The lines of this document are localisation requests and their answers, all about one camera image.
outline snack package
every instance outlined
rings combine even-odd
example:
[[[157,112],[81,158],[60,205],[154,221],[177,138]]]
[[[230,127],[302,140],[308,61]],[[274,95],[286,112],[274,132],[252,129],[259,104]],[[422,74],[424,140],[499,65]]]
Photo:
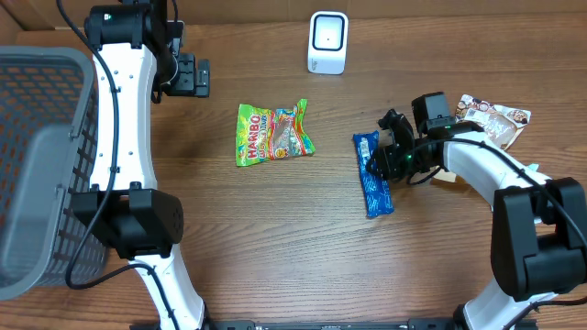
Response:
[[[393,213],[389,183],[367,172],[367,162],[379,144],[379,132],[355,134],[352,138],[359,158],[360,183],[367,203],[367,216],[376,217]]]
[[[237,123],[237,166],[313,154],[316,150],[302,129],[307,100],[293,110],[256,108],[241,104]]]
[[[530,123],[530,115],[527,110],[490,104],[465,94],[460,98],[455,117],[457,123],[463,120],[476,122],[496,146],[508,149]]]

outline wooden tabletop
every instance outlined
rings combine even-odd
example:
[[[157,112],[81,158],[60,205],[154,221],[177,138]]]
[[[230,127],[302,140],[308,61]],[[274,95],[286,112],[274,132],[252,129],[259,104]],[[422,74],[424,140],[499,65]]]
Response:
[[[452,108],[470,94],[532,111],[511,154],[587,185],[586,31],[586,14],[352,20],[344,74],[322,76],[307,72],[306,23],[188,27],[184,51],[211,61],[212,93],[154,104],[151,143],[160,189],[182,200],[183,257],[212,316],[396,321],[449,316],[479,294],[492,277],[487,203],[466,184],[397,184],[395,213],[366,218],[352,135],[377,129],[392,107],[412,120],[421,94],[444,91]],[[18,44],[88,53],[64,30],[23,32]],[[237,168],[238,105],[300,98],[316,154]],[[123,264],[112,254],[107,270]],[[586,308],[534,316],[541,328],[580,329]],[[0,302],[6,329],[157,319],[135,273]]]

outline wooden table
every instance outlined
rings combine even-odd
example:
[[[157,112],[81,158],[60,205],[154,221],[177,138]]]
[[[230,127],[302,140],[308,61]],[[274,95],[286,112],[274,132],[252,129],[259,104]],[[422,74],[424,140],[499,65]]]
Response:
[[[209,99],[152,106],[160,189],[183,203],[182,252],[216,319],[392,321],[448,316],[492,277],[492,216],[466,184],[394,185],[396,211],[367,219],[353,133],[394,107],[446,92],[532,111],[511,147],[587,185],[587,15],[353,20],[341,76],[309,74],[306,23],[193,26],[185,51],[212,63]],[[82,44],[70,31],[20,45]],[[313,157],[235,166],[238,104],[308,98]],[[125,264],[112,254],[107,270]],[[581,288],[566,298],[578,298]],[[545,329],[584,328],[585,307],[545,307]],[[88,291],[38,288],[0,302],[8,329],[125,329],[157,320],[137,274]]]

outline blue wrapper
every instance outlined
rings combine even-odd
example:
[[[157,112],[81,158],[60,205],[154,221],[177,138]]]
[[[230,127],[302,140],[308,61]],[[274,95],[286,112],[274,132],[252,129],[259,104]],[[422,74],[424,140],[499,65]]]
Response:
[[[360,183],[363,186],[367,203],[367,216],[389,215],[393,213],[392,195],[389,183],[367,172],[367,162],[378,148],[379,132],[353,135],[357,157],[359,158]]]

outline plastic container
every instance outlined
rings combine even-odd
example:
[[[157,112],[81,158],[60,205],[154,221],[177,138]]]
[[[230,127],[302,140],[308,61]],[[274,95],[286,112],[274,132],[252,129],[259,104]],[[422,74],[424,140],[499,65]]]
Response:
[[[70,200],[88,190],[95,161],[93,85],[78,50],[0,47],[0,300],[65,284],[85,231]],[[73,281],[99,276],[106,252],[91,236]]]

